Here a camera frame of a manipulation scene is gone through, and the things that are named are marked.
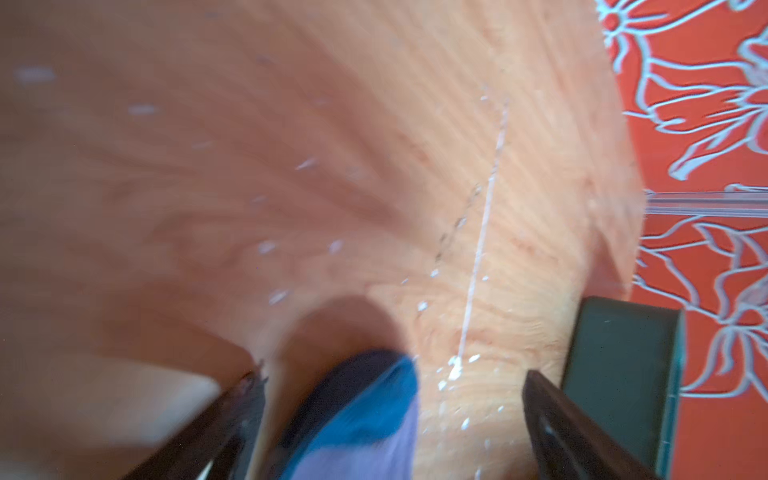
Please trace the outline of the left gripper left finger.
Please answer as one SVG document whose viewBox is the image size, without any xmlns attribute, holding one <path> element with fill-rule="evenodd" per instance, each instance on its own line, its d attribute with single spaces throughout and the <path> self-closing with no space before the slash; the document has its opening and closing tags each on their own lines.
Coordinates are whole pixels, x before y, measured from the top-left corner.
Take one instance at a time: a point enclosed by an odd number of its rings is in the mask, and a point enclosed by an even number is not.
<svg viewBox="0 0 768 480">
<path fill-rule="evenodd" d="M 260 371 L 245 374 L 125 477 L 246 478 L 264 414 L 265 385 Z"/>
</svg>

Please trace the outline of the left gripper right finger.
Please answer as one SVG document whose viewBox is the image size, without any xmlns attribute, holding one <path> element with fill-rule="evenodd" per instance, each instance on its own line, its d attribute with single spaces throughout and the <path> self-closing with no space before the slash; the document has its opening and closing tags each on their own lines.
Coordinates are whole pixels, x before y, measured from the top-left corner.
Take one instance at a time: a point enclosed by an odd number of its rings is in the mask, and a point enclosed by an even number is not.
<svg viewBox="0 0 768 480">
<path fill-rule="evenodd" d="M 541 479 L 654 479 L 537 370 L 526 373 L 523 410 Z"/>
</svg>

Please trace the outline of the green compartment tray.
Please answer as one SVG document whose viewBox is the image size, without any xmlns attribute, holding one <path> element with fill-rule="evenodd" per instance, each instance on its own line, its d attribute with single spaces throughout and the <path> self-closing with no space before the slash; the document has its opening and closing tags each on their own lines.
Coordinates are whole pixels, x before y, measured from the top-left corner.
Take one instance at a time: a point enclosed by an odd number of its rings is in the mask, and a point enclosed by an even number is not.
<svg viewBox="0 0 768 480">
<path fill-rule="evenodd" d="M 684 366 L 682 311 L 592 296 L 581 303 L 561 388 L 616 443 L 666 479 Z"/>
</svg>

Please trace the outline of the purple sock with yellow cuff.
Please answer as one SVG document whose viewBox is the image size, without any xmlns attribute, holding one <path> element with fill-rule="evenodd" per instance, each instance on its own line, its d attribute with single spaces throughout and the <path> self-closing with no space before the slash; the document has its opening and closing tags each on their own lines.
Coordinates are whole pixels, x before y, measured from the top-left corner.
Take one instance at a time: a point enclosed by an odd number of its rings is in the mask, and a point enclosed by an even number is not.
<svg viewBox="0 0 768 480">
<path fill-rule="evenodd" d="M 334 367 L 302 402 L 264 479 L 410 479 L 419 380 L 412 358 L 370 350 Z"/>
</svg>

